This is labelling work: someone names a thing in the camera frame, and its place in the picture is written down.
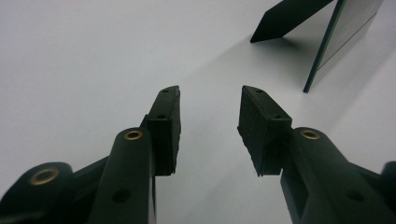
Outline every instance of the metal ring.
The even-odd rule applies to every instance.
[[[133,140],[141,138],[142,136],[143,136],[143,133],[140,131],[130,131],[124,135],[124,138],[126,140],[133,141]]]
[[[311,130],[302,130],[300,134],[304,138],[312,139],[312,140],[317,140],[320,138],[320,135],[317,132],[311,131]]]
[[[49,173],[49,175],[44,178],[40,178],[39,176],[43,175],[44,173]],[[56,167],[46,168],[35,173],[32,176],[32,178],[30,178],[30,184],[35,186],[44,185],[55,179],[56,176],[58,175],[59,175],[58,168]]]

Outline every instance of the white surface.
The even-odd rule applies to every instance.
[[[157,92],[181,89],[177,172],[158,178],[158,223],[290,223],[278,176],[258,178],[236,126],[243,85],[267,91],[293,127],[325,132],[375,172],[395,160],[396,2],[302,92],[325,8],[284,39],[248,41],[278,1],[1,1],[0,195],[28,169],[76,171],[138,126]]]

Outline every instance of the screw hole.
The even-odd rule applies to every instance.
[[[139,138],[142,137],[142,136],[143,136],[142,132],[139,132],[139,131],[130,131],[130,132],[128,132],[128,133],[126,133],[126,134],[124,135],[124,138],[125,138],[126,140],[136,140],[136,139],[139,139]]]
[[[361,195],[358,191],[356,190],[351,190],[350,192],[347,193],[346,195],[348,197],[348,199],[358,202],[358,203],[362,203],[364,202],[364,197],[363,195]]]
[[[309,131],[309,130],[303,130],[301,131],[301,135],[305,138],[308,139],[313,139],[313,140],[317,140],[320,138],[320,135],[314,131]]]
[[[46,168],[35,173],[30,179],[31,185],[44,185],[58,176],[59,170],[55,167]]]
[[[131,197],[131,191],[128,189],[119,189],[113,194],[113,202],[125,203]]]

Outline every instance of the black plastic part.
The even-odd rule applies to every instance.
[[[107,159],[108,157],[105,157],[74,172],[72,188],[76,196],[67,208],[64,224],[83,224],[87,222]]]
[[[61,223],[73,200],[71,167],[63,162],[38,165],[8,190],[0,203],[0,223]]]
[[[335,28],[335,26],[338,22],[338,19],[340,18],[341,13],[343,11],[343,6],[344,6],[345,2],[346,2],[346,0],[338,0],[337,4],[335,5],[334,12],[332,13],[332,17],[330,18],[330,21],[329,21],[329,26],[327,27],[326,33],[323,36],[323,40],[320,43],[320,47],[318,49],[318,54],[315,57],[314,63],[312,64],[312,68],[311,68],[311,71],[309,72],[308,79],[305,82],[303,92],[309,93],[309,90],[311,89],[312,83],[314,82],[315,75],[317,74],[317,71],[320,68],[320,63],[323,59],[326,48],[329,45],[329,42],[331,41],[334,28]]]
[[[153,164],[149,131],[119,133],[87,223],[155,223]]]
[[[385,165],[381,173],[381,186],[388,206],[396,214],[396,161]]]
[[[281,184],[294,224],[396,223],[377,192],[324,133],[294,129],[288,153],[291,159],[286,161],[294,164],[285,164]],[[295,172],[286,171],[292,166]],[[304,188],[302,204],[295,190]]]
[[[238,124],[258,175],[279,175],[282,143],[291,131],[291,117],[265,92],[244,86]]]
[[[332,0],[284,0],[265,12],[250,43],[280,38]]]
[[[171,175],[176,170],[180,140],[180,90],[178,86],[161,90],[142,123],[151,133],[155,154],[155,175]]]

